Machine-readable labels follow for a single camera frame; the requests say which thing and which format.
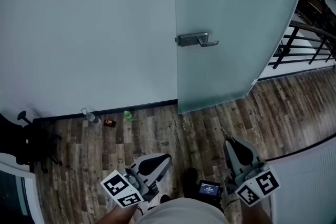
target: green bottle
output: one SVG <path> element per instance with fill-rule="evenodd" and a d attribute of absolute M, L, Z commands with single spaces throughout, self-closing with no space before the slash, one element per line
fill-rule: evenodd
<path fill-rule="evenodd" d="M 125 118 L 128 119 L 129 121 L 134 121 L 134 118 L 132 117 L 131 112 L 125 110 L 125 111 L 124 111 L 124 116 L 125 116 Z"/>

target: lever handle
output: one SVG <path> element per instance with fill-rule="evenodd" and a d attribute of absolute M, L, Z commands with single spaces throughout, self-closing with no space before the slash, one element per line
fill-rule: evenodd
<path fill-rule="evenodd" d="M 203 41 L 199 37 L 197 38 L 197 40 L 201 47 L 216 46 L 219 43 L 219 40 L 214 41 L 214 42 L 203 43 Z"/>

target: door handle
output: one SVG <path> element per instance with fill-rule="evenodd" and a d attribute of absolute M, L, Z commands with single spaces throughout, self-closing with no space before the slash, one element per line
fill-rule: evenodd
<path fill-rule="evenodd" d="M 211 47 L 216 46 L 219 43 L 218 41 L 208 42 L 209 34 L 206 32 L 181 35 L 175 38 L 178 46 L 185 47 L 191 45 L 200 45 L 201 47 Z"/>
<path fill-rule="evenodd" d="M 214 42 L 203 43 L 203 41 L 199 37 L 197 38 L 197 40 L 201 47 L 216 46 L 219 43 L 219 40 L 214 41 Z"/>

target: frosted glass door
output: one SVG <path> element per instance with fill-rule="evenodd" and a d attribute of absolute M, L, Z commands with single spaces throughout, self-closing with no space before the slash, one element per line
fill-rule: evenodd
<path fill-rule="evenodd" d="M 298 0 L 175 0 L 177 35 L 218 45 L 177 47 L 179 113 L 244 97 L 276 50 Z"/>

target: wooden handrail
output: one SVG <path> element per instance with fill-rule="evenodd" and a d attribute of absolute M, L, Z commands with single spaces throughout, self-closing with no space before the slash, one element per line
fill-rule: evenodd
<path fill-rule="evenodd" d="M 324 30 L 321 30 L 319 28 L 316 28 L 316 27 L 313 27 L 313 26 L 310 26 L 310 25 L 307 25 L 307 24 L 300 23 L 296 20 L 291 20 L 289 26 L 290 27 L 297 27 L 299 29 L 311 31 L 311 32 L 314 32 L 314 33 L 318 33 L 318 34 L 321 34 L 321 35 L 324 35 L 324 36 L 327 36 L 327 37 L 330 37 L 330 38 L 336 40 L 336 36 L 332 35 L 331 33 L 328 33 Z"/>

